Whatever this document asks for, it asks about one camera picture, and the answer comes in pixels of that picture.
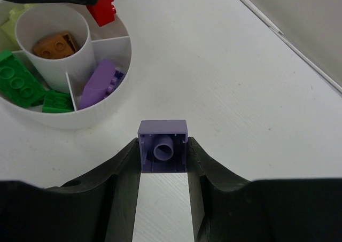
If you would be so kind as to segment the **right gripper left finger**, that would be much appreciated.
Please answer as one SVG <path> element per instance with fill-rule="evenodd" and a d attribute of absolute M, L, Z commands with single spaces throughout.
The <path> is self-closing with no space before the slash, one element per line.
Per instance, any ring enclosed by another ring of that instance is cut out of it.
<path fill-rule="evenodd" d="M 1 241 L 131 241 L 141 163 L 138 140 L 62 186 L 1 182 Z"/>

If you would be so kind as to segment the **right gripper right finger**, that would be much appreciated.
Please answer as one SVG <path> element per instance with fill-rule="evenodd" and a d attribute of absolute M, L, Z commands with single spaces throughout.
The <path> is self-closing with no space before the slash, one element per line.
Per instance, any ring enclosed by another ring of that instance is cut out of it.
<path fill-rule="evenodd" d="M 187 144 L 195 241 L 341 241 L 341 179 L 249 181 Z"/>

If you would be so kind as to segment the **red pink lego figure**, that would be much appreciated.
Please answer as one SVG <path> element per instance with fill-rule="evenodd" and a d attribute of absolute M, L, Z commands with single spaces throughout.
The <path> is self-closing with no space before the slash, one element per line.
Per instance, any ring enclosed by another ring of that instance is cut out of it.
<path fill-rule="evenodd" d="M 99 27 L 115 21 L 116 8 L 113 2 L 114 0 L 98 0 L 94 6 L 87 5 L 87 10 Z"/>

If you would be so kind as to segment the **brown lego plate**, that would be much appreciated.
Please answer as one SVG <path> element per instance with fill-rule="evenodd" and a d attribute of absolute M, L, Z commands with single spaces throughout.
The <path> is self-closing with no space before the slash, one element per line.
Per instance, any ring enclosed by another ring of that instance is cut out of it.
<path fill-rule="evenodd" d="M 33 53 L 44 59 L 63 59 L 79 50 L 79 45 L 68 31 L 48 35 L 32 47 Z"/>

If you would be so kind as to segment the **lime green lego brick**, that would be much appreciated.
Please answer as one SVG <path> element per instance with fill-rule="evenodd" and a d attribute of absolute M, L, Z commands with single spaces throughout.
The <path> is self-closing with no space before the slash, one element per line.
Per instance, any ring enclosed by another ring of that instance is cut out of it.
<path fill-rule="evenodd" d="M 15 26 L 19 17 L 26 12 L 28 9 L 35 6 L 35 4 L 24 4 L 22 9 L 13 8 L 9 11 L 8 20 L 1 25 L 2 32 L 8 37 L 8 39 L 12 42 L 14 50 L 20 50 L 20 46 L 18 45 L 16 36 L 15 36 Z"/>

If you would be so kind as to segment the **purple decorated lego plate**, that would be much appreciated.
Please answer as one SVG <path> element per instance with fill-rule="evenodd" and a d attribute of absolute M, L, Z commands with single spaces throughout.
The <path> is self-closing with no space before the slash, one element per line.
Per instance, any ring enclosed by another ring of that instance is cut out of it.
<path fill-rule="evenodd" d="M 125 74 L 119 70 L 116 70 L 114 76 L 112 77 L 108 88 L 106 90 L 105 97 L 108 97 L 111 93 L 113 93 L 118 86 L 121 84 L 122 80 L 125 78 Z"/>

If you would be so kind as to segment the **purple curved lego brick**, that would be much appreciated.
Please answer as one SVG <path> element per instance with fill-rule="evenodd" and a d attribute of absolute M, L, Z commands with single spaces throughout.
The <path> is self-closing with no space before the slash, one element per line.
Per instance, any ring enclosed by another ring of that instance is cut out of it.
<path fill-rule="evenodd" d="M 99 63 L 83 89 L 79 104 L 80 110 L 90 107 L 104 99 L 115 71 L 115 66 L 111 61 L 104 59 Z"/>

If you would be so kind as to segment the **dark green lego brick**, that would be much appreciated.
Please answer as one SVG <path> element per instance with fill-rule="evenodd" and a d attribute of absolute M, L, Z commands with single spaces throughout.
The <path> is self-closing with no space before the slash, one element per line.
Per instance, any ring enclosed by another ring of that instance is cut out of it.
<path fill-rule="evenodd" d="M 43 101 L 43 113 L 74 112 L 71 95 L 56 91 L 47 91 Z"/>

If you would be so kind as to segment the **green lego plate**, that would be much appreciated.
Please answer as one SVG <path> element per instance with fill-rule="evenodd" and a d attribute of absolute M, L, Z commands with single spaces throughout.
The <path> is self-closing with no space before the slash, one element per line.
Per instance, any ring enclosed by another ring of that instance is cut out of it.
<path fill-rule="evenodd" d="M 45 96 L 45 89 L 9 50 L 1 52 L 1 93 L 16 105 L 29 108 Z"/>

